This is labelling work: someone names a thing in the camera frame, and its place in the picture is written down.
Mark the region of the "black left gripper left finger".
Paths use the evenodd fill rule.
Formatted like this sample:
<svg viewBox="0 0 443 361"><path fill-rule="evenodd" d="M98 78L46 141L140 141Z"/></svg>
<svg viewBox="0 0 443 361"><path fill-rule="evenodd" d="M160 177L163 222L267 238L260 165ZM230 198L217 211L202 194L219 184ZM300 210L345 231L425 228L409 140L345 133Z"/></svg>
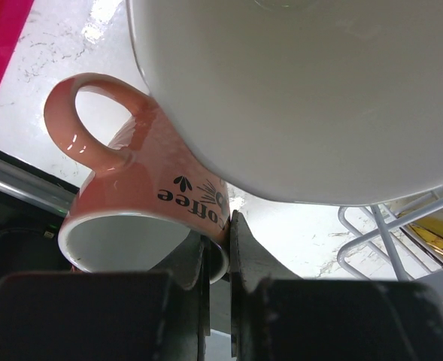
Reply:
<svg viewBox="0 0 443 361"><path fill-rule="evenodd" d="M17 272L0 280L0 360L202 360L209 240L147 272Z"/></svg>

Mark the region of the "pink coffee mug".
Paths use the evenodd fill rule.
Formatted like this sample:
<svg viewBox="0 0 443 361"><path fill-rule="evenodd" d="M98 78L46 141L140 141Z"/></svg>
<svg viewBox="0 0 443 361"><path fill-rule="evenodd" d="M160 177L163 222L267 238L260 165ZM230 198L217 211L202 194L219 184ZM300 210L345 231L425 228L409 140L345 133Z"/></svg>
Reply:
<svg viewBox="0 0 443 361"><path fill-rule="evenodd" d="M79 92L105 96L129 112L109 144L82 123ZM77 74L50 91L44 122L55 145L90 170L58 235L75 268L146 271L196 232L211 242L211 282L225 275L226 182L194 157L154 98L106 74Z"/></svg>

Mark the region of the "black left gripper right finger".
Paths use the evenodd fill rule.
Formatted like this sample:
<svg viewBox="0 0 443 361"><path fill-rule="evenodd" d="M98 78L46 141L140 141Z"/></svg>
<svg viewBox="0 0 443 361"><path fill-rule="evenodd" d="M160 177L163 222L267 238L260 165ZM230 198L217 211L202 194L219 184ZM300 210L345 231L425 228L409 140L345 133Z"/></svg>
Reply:
<svg viewBox="0 0 443 361"><path fill-rule="evenodd" d="M239 212L230 261L238 360L443 360L443 304L424 284L300 278Z"/></svg>

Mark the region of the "light blue mug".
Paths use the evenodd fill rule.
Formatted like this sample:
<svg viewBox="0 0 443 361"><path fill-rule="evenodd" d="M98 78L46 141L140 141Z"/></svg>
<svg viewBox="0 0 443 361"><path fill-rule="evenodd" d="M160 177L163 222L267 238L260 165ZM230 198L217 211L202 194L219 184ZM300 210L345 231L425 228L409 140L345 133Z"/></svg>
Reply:
<svg viewBox="0 0 443 361"><path fill-rule="evenodd" d="M443 186L443 1L129 1L136 62L199 161L278 202Z"/></svg>

